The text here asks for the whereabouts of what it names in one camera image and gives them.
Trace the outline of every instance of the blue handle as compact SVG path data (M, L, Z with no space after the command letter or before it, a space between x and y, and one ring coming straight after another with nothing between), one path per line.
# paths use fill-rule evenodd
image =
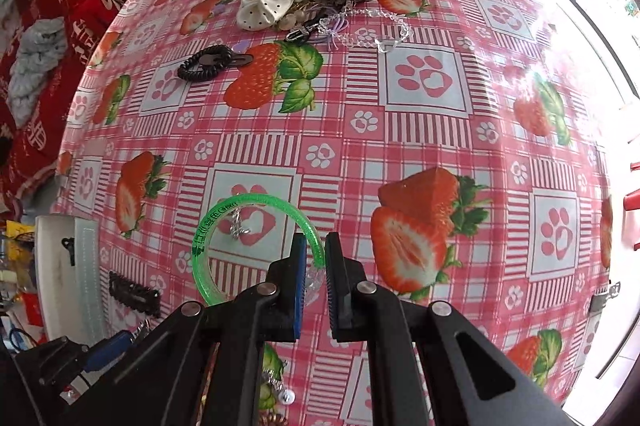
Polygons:
M107 366L111 361L124 354L133 343L133 334L128 330L121 330L108 340L102 340L95 345L84 365L85 372L96 372Z

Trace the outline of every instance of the clear beaded bracelet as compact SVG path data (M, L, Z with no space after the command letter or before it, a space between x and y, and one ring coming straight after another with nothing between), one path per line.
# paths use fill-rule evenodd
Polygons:
M379 37L376 35L375 38L373 38L373 41L364 41L360 40L353 34L338 32L338 30L343 30L348 25L348 22L346 21L347 16L354 16L358 14L364 14L366 16L371 16L372 18L389 18L400 28L400 37L398 39L386 39L382 38L382 36ZM345 11L329 16L328 18L322 18L318 24L318 32L320 35L328 37L327 43L329 45L333 44L336 46L335 41L337 40L348 48L377 47L379 52L388 53L409 37L409 34L411 34L411 28L407 22L391 12L376 8L365 8L345 9Z

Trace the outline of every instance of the yellow package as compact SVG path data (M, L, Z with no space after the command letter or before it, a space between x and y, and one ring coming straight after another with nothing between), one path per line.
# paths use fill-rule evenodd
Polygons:
M8 220L6 222L5 234L9 238L16 238L20 235L24 235L25 233L30 233L30 240L33 241L33 234L35 233L35 230L35 226L27 226L26 224L21 224L20 222ZM29 251L25 247L21 247L18 242L8 240L6 243L6 251L9 260L19 262L23 265L28 265L31 261L31 251Z

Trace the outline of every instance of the pink checkered tablecloth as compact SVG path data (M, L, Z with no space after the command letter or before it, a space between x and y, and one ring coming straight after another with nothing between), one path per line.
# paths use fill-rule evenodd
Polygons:
M584 130L593 126L584 92L545 4L381 0L406 14L407 41L388 54L282 47L298 63L287 69L295 88L284 83L272 99L254 99L259 108L241 110L229 106L239 102L235 87L263 81L266 50L276 46L255 48L284 33L238 29L238 3L128 0L78 88L56 207L100 222L110 328L132 329L141 319L109 297L110 270L160 290L163 316L199 299L194 230L210 207L238 192L289 200L322 235L338 231L345 255L383 283L370 230L378 189L431 171L420 182L442 191L440 167L460 176L471 195L460 188L467 200L451 216L447 265L423 302L451 302L561 402L599 319L589 314L590 297L608 281L600 252L607 177ZM356 18L348 30L366 41L395 29ZM176 77L188 56L219 43L267 65L243 76L229 69L205 83ZM395 211L401 202L392 194L384 203ZM292 221L268 208L244 218L250 234L234 241L226 226L210 250L214 279L233 295L264 279L269 263L288 254L294 232ZM540 348L553 351L543 372L532 369ZM276 349L298 396L287 411L293 424L371 424L366 350L332 340L324 294L305 308L302 338Z

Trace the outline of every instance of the green bracelet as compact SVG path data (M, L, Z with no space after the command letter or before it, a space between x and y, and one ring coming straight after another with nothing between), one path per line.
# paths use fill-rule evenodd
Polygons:
M227 298L217 288L211 276L209 268L209 255L207 254L207 247L211 240L211 235L216 229L216 226L221 218L224 218L228 213L240 208L241 206L252 206L260 204L261 206L269 206L280 210L283 213L289 215L295 223L300 227L302 232L306 236L306 241L311 246L311 253L314 258L313 269L308 269L306 275L305 286L307 289L317 289L319 272L324 269L324 249L322 248L322 242L318 231L309 221L308 218L296 207L289 204L287 201L274 197L272 195L265 195L262 193L243 193L241 195L234 195L228 199L222 200L213 206L207 215L200 221L196 234L193 237L193 245L191 247L191 256L193 258L193 279L196 282L196 286L202 294L204 301L209 305L217 305L224 303Z

